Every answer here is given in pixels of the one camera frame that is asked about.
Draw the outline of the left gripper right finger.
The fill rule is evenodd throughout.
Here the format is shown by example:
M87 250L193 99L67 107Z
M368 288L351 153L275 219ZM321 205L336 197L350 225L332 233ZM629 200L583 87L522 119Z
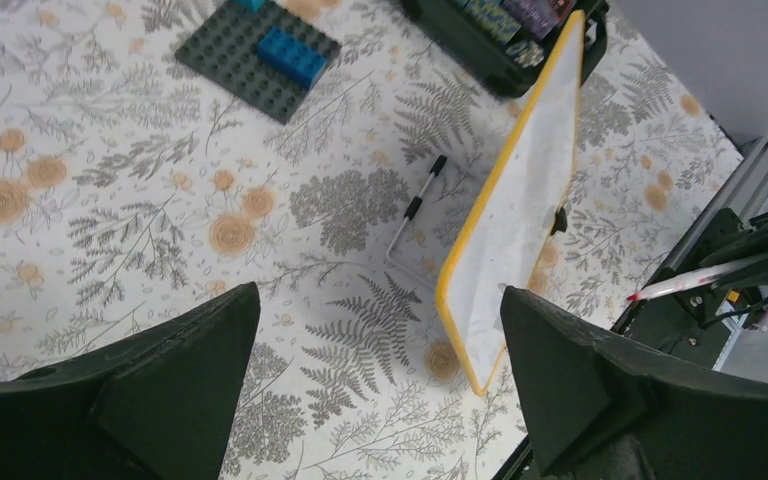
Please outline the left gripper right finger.
M768 383L675 358L530 291L500 307L533 452L551 479L768 479Z

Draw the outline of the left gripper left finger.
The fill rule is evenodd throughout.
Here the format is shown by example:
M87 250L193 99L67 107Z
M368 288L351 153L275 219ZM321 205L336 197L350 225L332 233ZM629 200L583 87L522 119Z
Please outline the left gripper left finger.
M215 479L260 318L242 284L0 381L0 479Z

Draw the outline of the white marker pen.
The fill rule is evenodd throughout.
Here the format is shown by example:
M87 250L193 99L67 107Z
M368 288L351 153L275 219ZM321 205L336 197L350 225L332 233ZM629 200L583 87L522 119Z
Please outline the white marker pen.
M754 265L767 258L768 253L758 254L744 259L728 261L718 265L681 273L672 278L643 287L631 294L627 298L627 301L637 302L649 300L709 285L727 274L736 272L746 266Z

